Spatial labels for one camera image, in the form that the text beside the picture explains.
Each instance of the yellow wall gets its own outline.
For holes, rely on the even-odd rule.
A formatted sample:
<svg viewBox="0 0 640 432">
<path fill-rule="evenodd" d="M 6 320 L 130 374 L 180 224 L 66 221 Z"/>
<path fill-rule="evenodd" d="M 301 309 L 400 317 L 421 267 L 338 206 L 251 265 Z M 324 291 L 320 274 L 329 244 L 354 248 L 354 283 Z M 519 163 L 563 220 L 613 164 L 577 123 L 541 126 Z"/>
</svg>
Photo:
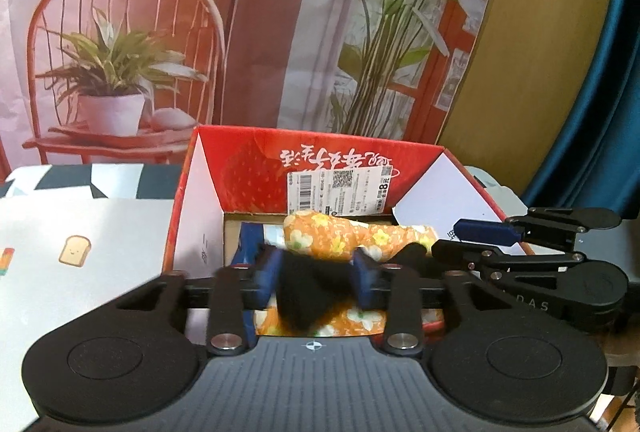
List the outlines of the yellow wall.
<svg viewBox="0 0 640 432">
<path fill-rule="evenodd" d="M 521 193 L 588 70 L 609 0 L 490 0 L 439 143 Z"/>
</svg>

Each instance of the white flower pot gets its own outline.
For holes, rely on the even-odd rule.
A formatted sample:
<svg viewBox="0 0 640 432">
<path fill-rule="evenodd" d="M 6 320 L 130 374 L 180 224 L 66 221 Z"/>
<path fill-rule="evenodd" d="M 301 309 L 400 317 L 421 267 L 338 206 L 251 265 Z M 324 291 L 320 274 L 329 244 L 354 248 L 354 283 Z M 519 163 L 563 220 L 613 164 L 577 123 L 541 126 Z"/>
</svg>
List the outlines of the white flower pot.
<svg viewBox="0 0 640 432">
<path fill-rule="evenodd" d="M 81 119 L 86 120 L 89 130 L 96 135 L 134 136 L 138 133 L 144 105 L 143 95 L 78 96 Z"/>
</svg>

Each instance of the gray ribbed panel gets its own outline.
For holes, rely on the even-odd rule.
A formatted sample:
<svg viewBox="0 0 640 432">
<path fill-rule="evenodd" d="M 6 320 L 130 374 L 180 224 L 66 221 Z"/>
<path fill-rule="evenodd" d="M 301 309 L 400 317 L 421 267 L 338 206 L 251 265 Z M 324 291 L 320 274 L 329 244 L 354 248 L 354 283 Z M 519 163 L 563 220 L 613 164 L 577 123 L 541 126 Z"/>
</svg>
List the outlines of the gray ribbed panel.
<svg viewBox="0 0 640 432">
<path fill-rule="evenodd" d="M 251 352 L 209 362 L 193 388 L 157 414 L 91 432 L 594 432 L 587 418 L 519 429 L 471 416 L 420 365 L 380 354 L 367 338 L 261 338 Z M 30 432 L 88 429 L 46 419 Z"/>
</svg>

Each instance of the white label sticker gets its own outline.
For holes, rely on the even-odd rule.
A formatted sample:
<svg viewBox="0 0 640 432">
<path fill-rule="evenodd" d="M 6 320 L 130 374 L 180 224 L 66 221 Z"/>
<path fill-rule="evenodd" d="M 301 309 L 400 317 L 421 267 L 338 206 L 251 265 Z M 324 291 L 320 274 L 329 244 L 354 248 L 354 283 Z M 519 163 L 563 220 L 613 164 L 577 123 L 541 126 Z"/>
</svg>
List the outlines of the white label sticker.
<svg viewBox="0 0 640 432">
<path fill-rule="evenodd" d="M 392 172 L 391 165 L 289 172 L 289 214 L 296 210 L 332 216 L 380 214 L 385 209 Z"/>
</svg>

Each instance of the blue curtain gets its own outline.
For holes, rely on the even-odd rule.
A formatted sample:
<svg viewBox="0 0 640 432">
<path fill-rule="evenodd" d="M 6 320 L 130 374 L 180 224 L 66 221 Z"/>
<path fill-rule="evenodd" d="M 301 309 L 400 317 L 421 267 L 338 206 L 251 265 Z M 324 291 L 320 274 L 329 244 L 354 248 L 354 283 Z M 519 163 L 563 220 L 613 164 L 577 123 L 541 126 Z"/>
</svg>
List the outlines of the blue curtain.
<svg viewBox="0 0 640 432">
<path fill-rule="evenodd" d="M 522 200 L 538 207 L 640 208 L 640 0 L 610 0 L 587 77 Z"/>
</svg>

